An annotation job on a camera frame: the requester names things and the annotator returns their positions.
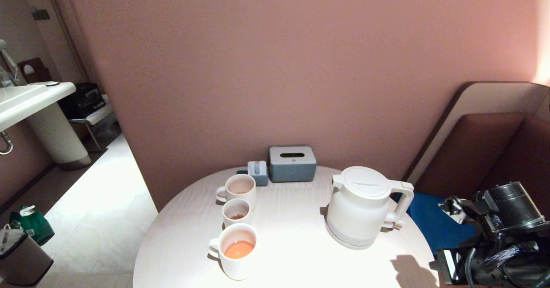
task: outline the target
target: small blue holder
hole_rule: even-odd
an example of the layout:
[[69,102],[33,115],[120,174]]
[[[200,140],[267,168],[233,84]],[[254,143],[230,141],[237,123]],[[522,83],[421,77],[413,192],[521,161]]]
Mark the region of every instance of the small blue holder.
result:
[[269,182],[267,177],[267,163],[265,161],[249,161],[248,175],[256,180],[256,186],[267,186]]

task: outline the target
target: tea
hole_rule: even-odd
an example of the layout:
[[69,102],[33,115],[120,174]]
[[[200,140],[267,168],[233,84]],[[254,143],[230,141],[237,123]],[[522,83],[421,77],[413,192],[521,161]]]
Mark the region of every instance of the tea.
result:
[[230,216],[230,219],[238,220],[243,218],[244,216],[246,216],[246,214],[236,214],[236,215]]
[[224,254],[227,258],[240,259],[246,257],[253,249],[254,245],[251,243],[247,241],[238,241],[229,245]]
[[244,194],[252,190],[254,184],[246,181],[234,181],[227,186],[227,189],[232,194]]

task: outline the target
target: mug handle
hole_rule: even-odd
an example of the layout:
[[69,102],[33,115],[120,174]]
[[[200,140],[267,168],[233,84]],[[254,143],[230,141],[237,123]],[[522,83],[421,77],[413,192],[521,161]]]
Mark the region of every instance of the mug handle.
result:
[[399,200],[399,203],[397,204],[395,211],[389,212],[385,216],[385,221],[389,223],[395,223],[397,220],[401,218],[401,216],[403,216],[403,214],[409,208],[409,205],[413,201],[413,198],[414,198],[413,190],[414,190],[414,187],[413,187],[413,184],[411,183],[399,182],[399,181],[393,182],[393,188],[391,189],[391,192],[401,192],[403,196],[401,196],[401,199]]
[[220,193],[225,192],[225,191],[226,191],[226,186],[221,186],[220,188],[218,188],[216,190],[216,199],[218,199],[218,201],[227,202],[227,197],[226,196],[220,196]]
[[211,239],[208,243],[208,253],[215,258],[220,258],[220,239]]

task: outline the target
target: blue cushion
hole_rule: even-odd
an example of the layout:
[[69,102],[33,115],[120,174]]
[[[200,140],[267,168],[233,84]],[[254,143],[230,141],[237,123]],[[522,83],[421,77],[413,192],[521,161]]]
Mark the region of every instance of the blue cushion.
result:
[[441,248],[456,248],[476,235],[473,225],[459,225],[437,205],[445,198],[415,193],[407,213],[414,220],[435,255]]

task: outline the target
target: green bag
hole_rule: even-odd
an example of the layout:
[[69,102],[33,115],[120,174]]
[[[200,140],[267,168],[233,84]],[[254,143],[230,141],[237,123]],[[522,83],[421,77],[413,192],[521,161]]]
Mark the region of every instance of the green bag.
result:
[[42,246],[46,244],[51,237],[55,235],[52,227],[40,211],[33,210],[34,206],[27,208],[21,207],[21,212],[14,212],[9,216],[9,222],[12,229],[22,228],[34,241]]

